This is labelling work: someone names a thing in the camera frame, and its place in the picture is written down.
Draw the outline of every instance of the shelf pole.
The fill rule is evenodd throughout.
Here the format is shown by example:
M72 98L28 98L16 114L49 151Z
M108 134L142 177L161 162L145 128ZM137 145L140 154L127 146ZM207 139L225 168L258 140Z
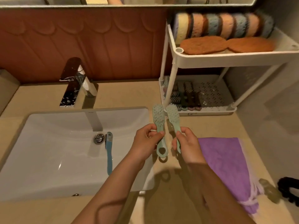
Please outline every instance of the shelf pole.
M167 87L167 91L166 91L166 98L164 100L164 108L166 108L167 105L170 104L170 97L171 97L171 93L172 93L172 89L174 86L177 72L178 72L178 67L174 61L174 63L172 64L171 73L170 73L170 77L169 77L168 87Z
M234 103L230 106L236 108L242 101L245 100L250 94L256 90L270 75L272 75L281 65L271 66L263 75L260 77L244 94L241 95Z
M218 84L218 82L220 82L220 80L224 77L224 75L227 73L228 70L229 67L223 68L221 74L219 75L218 79L214 82L214 84Z
M166 24L164 47L163 47L163 56L162 56L162 64L161 64L161 72L160 72L160 78L159 78L160 82L163 81L163 77L164 77L167 51L168 51L168 35L167 35L167 24Z

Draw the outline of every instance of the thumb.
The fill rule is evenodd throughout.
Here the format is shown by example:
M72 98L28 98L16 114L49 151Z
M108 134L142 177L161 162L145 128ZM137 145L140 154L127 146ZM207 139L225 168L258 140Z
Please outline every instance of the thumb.
M186 138L186 136L183 135L180 131L177 131L177 132L176 132L176 138L179 140L179 142L181 143L181 145L187 143L187 138Z
M159 133L156 133L154 136L152 136L150 139L153 143L157 144L165 135L164 131L160 131Z

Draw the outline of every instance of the white sink basin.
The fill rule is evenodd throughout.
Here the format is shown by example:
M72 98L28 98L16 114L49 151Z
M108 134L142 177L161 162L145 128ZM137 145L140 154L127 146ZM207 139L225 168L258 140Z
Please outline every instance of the white sink basin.
M102 132L92 130L98 121ZM148 123L146 108L30 115L0 172L0 201L94 195L108 178L105 143L94 136L112 132L115 168ZM131 191L154 187L152 166L150 156Z

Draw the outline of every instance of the forearm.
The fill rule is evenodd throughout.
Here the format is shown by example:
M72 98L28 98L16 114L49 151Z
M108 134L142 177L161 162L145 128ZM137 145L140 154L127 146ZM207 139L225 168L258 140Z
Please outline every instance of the forearm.
M188 167L199 184L215 223L255 223L207 164L188 164Z
M107 0L109 5L122 5L121 0Z
M124 206L140 163L127 155L72 224L113 224Z

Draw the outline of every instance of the scalloped wall panel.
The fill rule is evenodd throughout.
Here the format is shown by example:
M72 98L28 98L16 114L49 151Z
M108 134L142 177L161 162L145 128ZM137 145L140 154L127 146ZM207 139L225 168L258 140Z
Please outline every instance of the scalloped wall panel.
M57 82L80 57L94 80L158 78L164 8L4 9L0 67L21 83Z

